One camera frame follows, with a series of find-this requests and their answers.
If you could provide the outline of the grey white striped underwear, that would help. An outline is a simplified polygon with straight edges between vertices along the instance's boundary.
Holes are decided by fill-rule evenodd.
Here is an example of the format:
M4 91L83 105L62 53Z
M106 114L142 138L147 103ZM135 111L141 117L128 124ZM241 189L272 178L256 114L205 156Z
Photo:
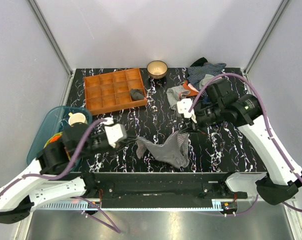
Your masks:
M155 160L170 164L175 168L186 168L189 165L189 134L174 132L163 144L155 144L138 137L136 155L140 159L148 151Z

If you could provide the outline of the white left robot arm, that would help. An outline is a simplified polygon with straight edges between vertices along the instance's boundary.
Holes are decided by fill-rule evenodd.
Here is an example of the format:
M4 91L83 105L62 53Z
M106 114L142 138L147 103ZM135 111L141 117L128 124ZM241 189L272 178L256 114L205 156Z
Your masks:
M91 135L93 125L76 123L44 147L34 160L9 183L0 187L0 224L14 224L51 202L67 198L102 197L104 184L92 173L65 181L80 158L114 152L134 142L123 125L104 125L101 135Z

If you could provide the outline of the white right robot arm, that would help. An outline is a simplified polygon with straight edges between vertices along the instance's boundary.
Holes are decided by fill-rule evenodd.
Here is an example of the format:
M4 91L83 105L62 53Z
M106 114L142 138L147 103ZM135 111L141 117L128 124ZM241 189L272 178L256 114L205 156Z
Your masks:
M270 205L285 203L302 187L302 168L293 160L270 126L258 98L246 94L239 97L225 79L206 88L209 103L197 109L190 98L177 102L177 111L191 120L188 132L199 132L208 126L233 124L251 143L266 172L229 173L218 185L219 195L229 198L236 192L257 194Z

